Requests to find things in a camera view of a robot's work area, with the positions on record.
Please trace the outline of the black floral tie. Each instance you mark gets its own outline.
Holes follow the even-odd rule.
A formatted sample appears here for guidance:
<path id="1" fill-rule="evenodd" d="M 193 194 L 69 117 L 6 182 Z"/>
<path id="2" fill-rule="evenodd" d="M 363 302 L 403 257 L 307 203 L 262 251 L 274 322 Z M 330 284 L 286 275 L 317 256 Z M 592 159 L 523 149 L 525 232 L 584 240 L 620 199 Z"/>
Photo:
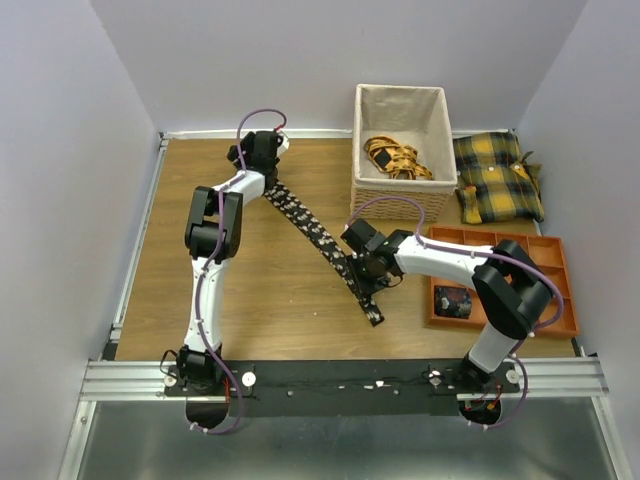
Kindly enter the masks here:
<path id="1" fill-rule="evenodd" d="M 341 277 L 372 326 L 385 319 L 370 295 L 362 293 L 356 281 L 351 255 L 346 255 L 313 212 L 280 180 L 265 191 L 264 197 L 319 251 Z"/>

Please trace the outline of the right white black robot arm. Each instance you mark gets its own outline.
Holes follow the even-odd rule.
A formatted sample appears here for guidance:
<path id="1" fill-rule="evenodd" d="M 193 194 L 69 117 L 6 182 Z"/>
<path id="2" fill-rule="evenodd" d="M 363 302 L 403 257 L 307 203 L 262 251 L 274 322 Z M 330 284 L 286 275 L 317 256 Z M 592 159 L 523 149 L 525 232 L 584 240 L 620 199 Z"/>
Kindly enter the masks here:
<path id="1" fill-rule="evenodd" d="M 355 254 L 356 285 L 366 296 L 384 289 L 387 277 L 406 275 L 443 278 L 476 292 L 487 323 L 456 372 L 455 384 L 467 391 L 493 384 L 508 355 L 564 313 L 559 288 L 512 240 L 468 247 L 405 230 L 386 236 L 363 219 L 348 224 L 341 239 Z"/>

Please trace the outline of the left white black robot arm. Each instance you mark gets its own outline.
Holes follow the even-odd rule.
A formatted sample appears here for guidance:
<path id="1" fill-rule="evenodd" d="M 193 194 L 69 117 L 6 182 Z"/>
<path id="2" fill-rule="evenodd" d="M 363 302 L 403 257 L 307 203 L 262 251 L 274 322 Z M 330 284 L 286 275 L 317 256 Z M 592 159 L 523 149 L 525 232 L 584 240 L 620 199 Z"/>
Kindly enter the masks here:
<path id="1" fill-rule="evenodd" d="M 193 292 L 176 367 L 178 378 L 201 395 L 214 393 L 229 376 L 221 365 L 221 313 L 226 271 L 240 246 L 244 207 L 275 184 L 279 156 L 288 148 L 289 139 L 281 131 L 250 132 L 229 150 L 236 173 L 193 192 L 184 234 Z"/>

